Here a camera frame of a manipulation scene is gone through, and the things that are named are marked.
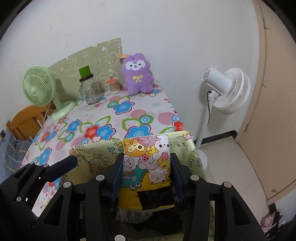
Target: door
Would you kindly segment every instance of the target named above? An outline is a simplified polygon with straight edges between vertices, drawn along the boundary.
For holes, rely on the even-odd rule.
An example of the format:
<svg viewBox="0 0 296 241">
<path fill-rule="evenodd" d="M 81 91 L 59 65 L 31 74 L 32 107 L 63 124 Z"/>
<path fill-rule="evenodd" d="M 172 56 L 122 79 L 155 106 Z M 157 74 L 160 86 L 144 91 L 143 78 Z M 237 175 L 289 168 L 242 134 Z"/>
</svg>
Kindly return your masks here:
<svg viewBox="0 0 296 241">
<path fill-rule="evenodd" d="M 239 144 L 273 203 L 296 188 L 296 44 L 263 2 L 266 65 L 261 92 Z"/>
</svg>

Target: green wallpaper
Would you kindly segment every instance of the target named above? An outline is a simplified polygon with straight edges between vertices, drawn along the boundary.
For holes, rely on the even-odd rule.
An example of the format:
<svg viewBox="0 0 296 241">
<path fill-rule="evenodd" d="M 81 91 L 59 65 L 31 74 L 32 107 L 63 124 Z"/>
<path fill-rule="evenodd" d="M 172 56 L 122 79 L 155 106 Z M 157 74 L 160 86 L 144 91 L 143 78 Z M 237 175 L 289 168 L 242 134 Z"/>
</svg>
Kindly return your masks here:
<svg viewBox="0 0 296 241">
<path fill-rule="evenodd" d="M 117 57 L 119 53 L 122 53 L 120 38 L 85 48 L 50 66 L 49 69 L 56 77 L 60 101 L 63 103 L 80 98 L 79 69 L 86 65 L 89 65 L 94 78 L 100 83 L 101 91 L 108 90 L 105 81 L 111 77 L 118 79 L 123 85 L 124 78 L 120 72 L 122 64 Z"/>
</svg>

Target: green lid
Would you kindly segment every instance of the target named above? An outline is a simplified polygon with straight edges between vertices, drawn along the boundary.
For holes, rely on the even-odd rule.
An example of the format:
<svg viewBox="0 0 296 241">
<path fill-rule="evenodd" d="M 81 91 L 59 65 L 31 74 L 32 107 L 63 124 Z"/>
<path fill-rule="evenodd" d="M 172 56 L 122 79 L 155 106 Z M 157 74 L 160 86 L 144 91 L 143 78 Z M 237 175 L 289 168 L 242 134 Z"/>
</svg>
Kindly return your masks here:
<svg viewBox="0 0 296 241">
<path fill-rule="evenodd" d="M 85 77 L 91 75 L 91 70 L 89 69 L 89 65 L 79 69 L 79 73 L 81 75 L 81 78 L 85 78 Z"/>
</svg>

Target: green desk fan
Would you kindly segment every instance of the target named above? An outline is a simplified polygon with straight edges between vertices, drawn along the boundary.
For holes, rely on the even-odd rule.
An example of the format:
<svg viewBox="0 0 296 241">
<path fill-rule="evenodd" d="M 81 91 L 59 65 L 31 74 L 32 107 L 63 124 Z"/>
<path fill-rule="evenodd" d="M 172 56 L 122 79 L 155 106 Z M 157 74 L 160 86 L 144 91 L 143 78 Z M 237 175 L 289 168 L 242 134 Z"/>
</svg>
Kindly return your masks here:
<svg viewBox="0 0 296 241">
<path fill-rule="evenodd" d="M 53 101 L 56 110 L 51 117 L 55 121 L 69 113 L 75 106 L 74 101 L 61 104 L 56 93 L 54 73 L 46 67 L 34 66 L 29 68 L 22 82 L 22 90 L 26 98 L 34 105 L 44 106 Z"/>
</svg>

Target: yellow bow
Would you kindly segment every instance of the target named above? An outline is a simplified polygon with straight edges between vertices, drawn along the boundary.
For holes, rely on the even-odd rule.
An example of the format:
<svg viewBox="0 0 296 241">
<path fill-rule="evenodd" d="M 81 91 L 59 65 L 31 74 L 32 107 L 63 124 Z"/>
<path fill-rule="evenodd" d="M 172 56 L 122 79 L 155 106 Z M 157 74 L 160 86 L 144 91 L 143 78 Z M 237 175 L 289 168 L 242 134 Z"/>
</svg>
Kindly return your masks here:
<svg viewBox="0 0 296 241">
<path fill-rule="evenodd" d="M 133 77 L 133 80 L 137 79 L 137 80 L 136 80 L 136 83 L 137 83 L 137 82 L 142 82 L 142 80 L 140 80 L 140 78 L 143 78 L 143 75 L 140 74 L 139 76 L 134 76 L 134 77 Z"/>
</svg>

